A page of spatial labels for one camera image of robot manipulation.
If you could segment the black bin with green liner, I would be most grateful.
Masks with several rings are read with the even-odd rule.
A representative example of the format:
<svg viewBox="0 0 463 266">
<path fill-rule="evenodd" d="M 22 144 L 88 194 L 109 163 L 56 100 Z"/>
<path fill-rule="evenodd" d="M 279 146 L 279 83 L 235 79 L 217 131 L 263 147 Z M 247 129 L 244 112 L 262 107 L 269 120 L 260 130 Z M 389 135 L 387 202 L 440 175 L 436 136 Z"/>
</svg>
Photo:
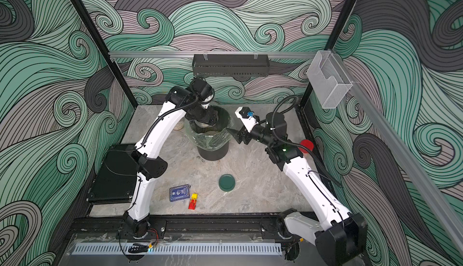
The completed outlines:
<svg viewBox="0 0 463 266">
<path fill-rule="evenodd" d="M 233 127 L 229 112 L 220 107 L 212 106 L 218 114 L 218 121 L 212 127 L 200 127 L 194 121 L 185 123 L 186 134 L 193 142 L 200 156 L 208 161 L 218 161 L 229 151 L 229 141 L 232 136 L 227 128 Z"/>
</svg>

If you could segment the red-lidded oatmeal jar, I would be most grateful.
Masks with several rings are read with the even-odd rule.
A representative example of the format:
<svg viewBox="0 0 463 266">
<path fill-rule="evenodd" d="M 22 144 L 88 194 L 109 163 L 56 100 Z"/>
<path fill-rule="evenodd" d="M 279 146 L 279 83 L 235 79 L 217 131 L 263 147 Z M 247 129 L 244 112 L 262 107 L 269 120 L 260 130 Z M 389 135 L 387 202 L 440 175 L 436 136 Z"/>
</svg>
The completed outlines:
<svg viewBox="0 0 463 266">
<path fill-rule="evenodd" d="M 302 146 L 300 150 L 303 154 L 308 154 L 309 152 L 312 152 L 314 149 L 313 142 L 310 140 L 302 140 L 300 142 L 300 145 Z"/>
</svg>

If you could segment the green jar lid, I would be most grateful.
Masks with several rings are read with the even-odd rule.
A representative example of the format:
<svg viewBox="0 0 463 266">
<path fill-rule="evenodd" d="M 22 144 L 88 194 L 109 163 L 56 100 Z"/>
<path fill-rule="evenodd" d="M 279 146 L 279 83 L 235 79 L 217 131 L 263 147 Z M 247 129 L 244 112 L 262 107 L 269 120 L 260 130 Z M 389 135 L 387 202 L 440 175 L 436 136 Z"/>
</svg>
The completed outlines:
<svg viewBox="0 0 463 266">
<path fill-rule="evenodd" d="M 219 188 L 224 192 L 230 192 L 235 188 L 236 181 L 231 174 L 223 174 L 218 181 Z"/>
</svg>

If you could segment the glass oatmeal jar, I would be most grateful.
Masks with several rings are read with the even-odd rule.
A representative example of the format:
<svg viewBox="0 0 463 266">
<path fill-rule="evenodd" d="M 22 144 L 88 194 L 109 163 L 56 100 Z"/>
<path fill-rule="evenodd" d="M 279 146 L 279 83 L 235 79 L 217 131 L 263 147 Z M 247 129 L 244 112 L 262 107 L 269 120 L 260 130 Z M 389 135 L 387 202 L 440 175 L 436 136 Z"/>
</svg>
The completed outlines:
<svg viewBox="0 0 463 266">
<path fill-rule="evenodd" d="M 211 126 L 211 125 L 201 123 L 196 120 L 190 122 L 190 127 L 196 133 L 207 133 L 207 132 L 217 131 L 216 125 Z"/>
</svg>

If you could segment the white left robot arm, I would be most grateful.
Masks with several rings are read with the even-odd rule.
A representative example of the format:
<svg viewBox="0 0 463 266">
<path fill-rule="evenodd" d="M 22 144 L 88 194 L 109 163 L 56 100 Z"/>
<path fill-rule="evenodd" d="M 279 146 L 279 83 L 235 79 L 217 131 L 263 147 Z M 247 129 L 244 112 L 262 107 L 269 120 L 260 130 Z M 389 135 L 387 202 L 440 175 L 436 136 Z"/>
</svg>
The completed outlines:
<svg viewBox="0 0 463 266">
<path fill-rule="evenodd" d="M 159 157 L 166 139 L 183 118 L 206 126 L 216 125 L 217 111 L 209 106 L 214 96 L 215 90 L 201 78 L 194 78 L 186 88 L 172 87 L 147 133 L 130 150 L 138 169 L 131 205 L 123 218 L 135 238 L 145 237 L 150 227 L 150 201 L 155 181 L 168 167 L 168 163 Z"/>
</svg>

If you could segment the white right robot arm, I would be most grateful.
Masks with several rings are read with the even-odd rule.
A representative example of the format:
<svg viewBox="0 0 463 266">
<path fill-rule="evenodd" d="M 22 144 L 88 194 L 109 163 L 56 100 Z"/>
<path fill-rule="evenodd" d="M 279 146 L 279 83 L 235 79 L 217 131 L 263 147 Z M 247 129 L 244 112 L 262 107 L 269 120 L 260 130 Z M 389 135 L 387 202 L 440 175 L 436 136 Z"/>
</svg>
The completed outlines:
<svg viewBox="0 0 463 266">
<path fill-rule="evenodd" d="M 232 137 L 239 144 L 254 140 L 265 145 L 271 162 L 292 180 L 317 217 L 313 220 L 295 210 L 287 211 L 281 218 L 283 232 L 313 244 L 328 266 L 341 266 L 362 254 L 367 241 L 366 219 L 353 214 L 322 183 L 304 156 L 309 150 L 288 139 L 284 115 L 269 113 L 263 125 L 248 107 L 239 107 L 235 115 L 243 126 L 240 130 L 229 128 Z"/>
</svg>

